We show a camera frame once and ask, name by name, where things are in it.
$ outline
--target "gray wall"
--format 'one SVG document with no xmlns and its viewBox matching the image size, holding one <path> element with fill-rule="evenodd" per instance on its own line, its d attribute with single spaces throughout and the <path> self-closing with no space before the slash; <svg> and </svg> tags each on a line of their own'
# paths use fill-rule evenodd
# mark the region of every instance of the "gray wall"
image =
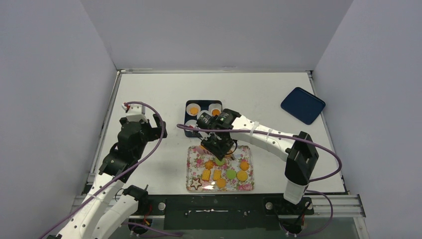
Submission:
<svg viewBox="0 0 422 239">
<path fill-rule="evenodd" d="M 78 0 L 0 1 L 0 238 L 68 214 L 116 70 Z"/>
<path fill-rule="evenodd" d="M 373 239 L 421 238 L 422 1 L 355 0 L 315 70 Z"/>
<path fill-rule="evenodd" d="M 314 69 L 352 0 L 81 0 L 117 68 Z"/>
</svg>

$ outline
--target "dark blue tray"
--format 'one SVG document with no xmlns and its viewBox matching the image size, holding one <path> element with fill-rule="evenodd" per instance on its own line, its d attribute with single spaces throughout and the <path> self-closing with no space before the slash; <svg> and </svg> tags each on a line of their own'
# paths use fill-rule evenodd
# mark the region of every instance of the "dark blue tray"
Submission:
<svg viewBox="0 0 422 239">
<path fill-rule="evenodd" d="M 201 107 L 201 111 L 207 111 L 208 110 L 208 107 L 210 106 L 210 104 L 220 104 L 221 105 L 221 108 L 222 108 L 222 103 L 221 103 L 221 101 L 212 101 L 212 100 L 190 100 L 190 101 L 187 101 L 186 102 L 186 104 L 185 104 L 185 124 L 186 124 L 186 122 L 188 122 L 189 120 L 197 120 L 197 117 L 196 116 L 190 116 L 187 112 L 186 112 L 186 107 L 189 105 L 189 104 L 198 104 L 200 107 Z M 192 131 L 186 131 L 185 130 L 185 135 L 186 135 L 186 137 L 188 137 L 188 138 L 197 138 L 198 137 L 198 135 L 195 135 L 195 134 L 193 134 L 192 133 Z"/>
</svg>

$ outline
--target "green cookie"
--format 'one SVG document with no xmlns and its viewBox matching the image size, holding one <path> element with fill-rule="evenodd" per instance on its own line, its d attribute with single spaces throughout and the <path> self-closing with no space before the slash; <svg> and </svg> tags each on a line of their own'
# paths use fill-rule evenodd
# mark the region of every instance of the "green cookie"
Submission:
<svg viewBox="0 0 422 239">
<path fill-rule="evenodd" d="M 216 163 L 218 166 L 222 166 L 223 164 L 225 164 L 225 158 L 223 158 L 221 161 L 220 161 L 218 158 L 216 158 L 216 159 L 215 159 L 215 163 Z"/>
<path fill-rule="evenodd" d="M 227 178 L 228 179 L 235 179 L 236 178 L 236 171 L 228 169 L 226 172 Z"/>
</svg>

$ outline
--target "white table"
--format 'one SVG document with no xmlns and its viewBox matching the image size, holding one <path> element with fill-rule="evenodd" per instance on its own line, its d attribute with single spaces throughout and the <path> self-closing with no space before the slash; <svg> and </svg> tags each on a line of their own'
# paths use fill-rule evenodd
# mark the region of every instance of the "white table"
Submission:
<svg viewBox="0 0 422 239">
<path fill-rule="evenodd" d="M 187 152 L 189 146 L 198 145 L 200 141 L 185 137 L 184 131 L 176 128 L 177 123 L 184 122 L 185 103 L 188 100 L 220 100 L 223 108 L 238 111 L 262 125 L 288 133 L 304 131 L 311 135 L 314 142 L 331 148 L 321 116 L 311 125 L 306 125 L 280 108 L 281 101 L 295 87 L 313 92 L 307 73 L 123 74 L 97 169 L 111 146 L 117 142 L 119 119 L 125 116 L 121 104 L 129 101 L 143 101 L 151 105 L 167 123 L 168 137 L 127 182 L 128 185 L 142 188 L 149 184 L 149 194 L 190 194 L 186 190 Z M 150 110 L 147 110 L 147 117 L 155 126 Z M 147 144 L 144 155 L 156 142 Z M 287 182 L 284 176 L 285 162 L 255 146 L 251 146 L 251 152 L 255 189 L 242 193 L 283 193 Z M 318 150 L 318 153 L 313 178 L 324 176 L 337 168 L 330 154 L 322 150 Z M 345 191 L 340 174 L 313 182 L 309 189 Z"/>
</svg>

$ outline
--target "pink floral tray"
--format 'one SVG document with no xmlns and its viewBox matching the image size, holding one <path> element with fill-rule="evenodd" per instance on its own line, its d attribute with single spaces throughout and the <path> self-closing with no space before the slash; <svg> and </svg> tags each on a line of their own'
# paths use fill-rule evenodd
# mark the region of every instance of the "pink floral tray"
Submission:
<svg viewBox="0 0 422 239">
<path fill-rule="evenodd" d="M 186 175 L 186 188 L 191 192 L 204 191 L 252 191 L 254 187 L 253 180 L 253 165 L 250 148 L 248 146 L 239 146 L 233 154 L 234 160 L 225 159 L 225 164 L 218 166 L 215 163 L 216 157 L 210 154 L 207 150 L 199 146 L 191 146 L 188 149 L 188 163 Z M 209 181 L 202 180 L 202 173 L 205 170 L 205 163 L 209 160 L 214 162 L 211 169 L 211 176 Z M 246 181 L 239 181 L 237 178 L 229 180 L 226 175 L 228 169 L 239 172 L 240 163 L 246 161 L 249 163 L 249 169 L 246 170 L 248 178 Z M 221 178 L 226 181 L 226 186 L 219 188 L 216 182 L 212 179 L 215 170 L 221 170 Z"/>
</svg>

